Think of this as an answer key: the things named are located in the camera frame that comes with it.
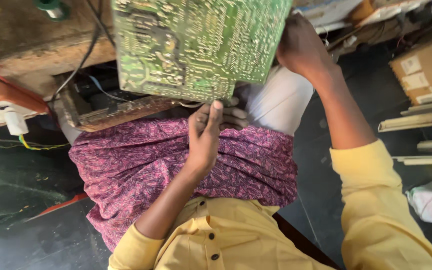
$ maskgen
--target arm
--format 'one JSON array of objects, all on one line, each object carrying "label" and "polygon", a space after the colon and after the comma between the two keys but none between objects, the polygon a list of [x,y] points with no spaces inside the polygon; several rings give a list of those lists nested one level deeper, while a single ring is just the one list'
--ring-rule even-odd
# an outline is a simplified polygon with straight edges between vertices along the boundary
[{"label": "arm", "polygon": [[[202,124],[206,118],[202,119],[198,114],[208,109],[210,112],[206,126]],[[214,101],[211,106],[204,104],[198,112],[188,119],[189,156],[186,163],[158,199],[134,223],[136,229],[149,238],[163,239],[166,236],[196,186],[216,163],[223,104],[220,101]]]},{"label": "arm", "polygon": [[247,114],[220,101],[204,104],[188,119],[189,156],[163,193],[126,231],[109,258],[109,269],[153,269],[159,249],[199,182],[216,163],[220,130],[243,129]]},{"label": "arm", "polygon": [[345,207],[342,255],[348,269],[432,269],[432,245],[411,217],[401,179],[376,140],[312,25],[290,21],[278,60],[315,86],[326,112],[333,169]]}]

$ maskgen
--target red wire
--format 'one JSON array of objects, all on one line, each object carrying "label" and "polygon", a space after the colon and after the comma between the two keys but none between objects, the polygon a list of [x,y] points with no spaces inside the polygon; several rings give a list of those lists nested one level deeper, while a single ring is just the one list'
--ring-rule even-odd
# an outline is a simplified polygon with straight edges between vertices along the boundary
[{"label": "red wire", "polygon": [[402,37],[400,37],[399,40],[397,41],[396,48],[399,47],[399,42],[401,42],[401,40],[403,40],[403,39],[404,39],[404,35]]},{"label": "red wire", "polygon": [[[14,83],[12,83],[12,82],[6,80],[6,78],[4,78],[4,77],[1,76],[1,75],[0,75],[0,80],[3,81],[3,82],[5,82],[5,83],[7,83],[7,84],[9,84],[9,85],[12,86],[14,89],[19,90],[19,91],[23,92],[23,93],[26,94],[26,95],[29,95],[29,96],[30,96],[33,100],[35,100],[36,102],[38,102],[38,103],[40,103],[40,104],[44,104],[44,106],[46,107],[46,108],[45,108],[46,113],[48,113],[49,116],[50,116],[51,118],[54,119],[54,116],[53,116],[53,113],[52,113],[51,109],[49,108],[48,104],[43,100],[42,97],[40,97],[39,95],[37,95],[37,94],[34,93],[33,91],[30,91],[30,90],[28,90],[28,89],[26,89],[26,88],[23,88],[23,87],[21,87],[21,86],[19,86],[19,85],[17,85],[17,84],[14,84]],[[57,121],[56,119],[55,119],[55,123],[56,123],[56,125],[57,125],[58,127],[60,126],[59,123],[58,123],[58,121]]]}]

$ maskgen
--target white cloth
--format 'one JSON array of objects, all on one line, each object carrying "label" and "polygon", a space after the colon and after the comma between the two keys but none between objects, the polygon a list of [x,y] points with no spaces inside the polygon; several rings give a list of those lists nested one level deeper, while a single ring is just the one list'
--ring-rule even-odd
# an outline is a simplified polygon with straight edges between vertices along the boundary
[{"label": "white cloth", "polygon": [[294,136],[313,92],[303,76],[275,67],[265,85],[249,85],[248,120],[252,125]]}]

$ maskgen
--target hand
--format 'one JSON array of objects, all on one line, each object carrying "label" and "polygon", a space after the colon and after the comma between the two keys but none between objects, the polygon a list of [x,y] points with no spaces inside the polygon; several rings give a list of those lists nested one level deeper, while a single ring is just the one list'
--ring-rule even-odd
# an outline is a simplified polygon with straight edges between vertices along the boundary
[{"label": "hand", "polygon": [[[239,101],[237,97],[233,96],[229,101],[229,107],[223,109],[223,122],[219,125],[220,131],[231,128],[243,130],[243,128],[248,127],[248,113],[235,107]],[[193,114],[196,117],[196,129],[199,132],[202,132],[206,128],[210,107],[211,104],[204,104]]]},{"label": "hand", "polygon": [[[238,103],[231,99],[231,105]],[[223,108],[221,101],[204,104],[188,119],[189,156],[185,167],[207,175],[216,163],[219,133],[227,128],[242,130],[248,126],[247,113],[236,107]]]},{"label": "hand", "polygon": [[300,14],[286,20],[276,57],[281,65],[302,75],[313,85],[321,75],[337,67],[313,25]]}]

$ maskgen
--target yellow sleeve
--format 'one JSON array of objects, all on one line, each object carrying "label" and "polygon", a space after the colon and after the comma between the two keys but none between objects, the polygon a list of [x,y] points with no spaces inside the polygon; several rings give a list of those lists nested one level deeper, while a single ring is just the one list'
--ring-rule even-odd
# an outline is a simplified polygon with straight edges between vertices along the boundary
[{"label": "yellow sleeve", "polygon": [[432,244],[411,217],[401,178],[382,141],[330,152],[343,182],[346,267],[432,269]]},{"label": "yellow sleeve", "polygon": [[109,257],[109,270],[149,270],[155,266],[163,240],[142,235],[132,224]]}]

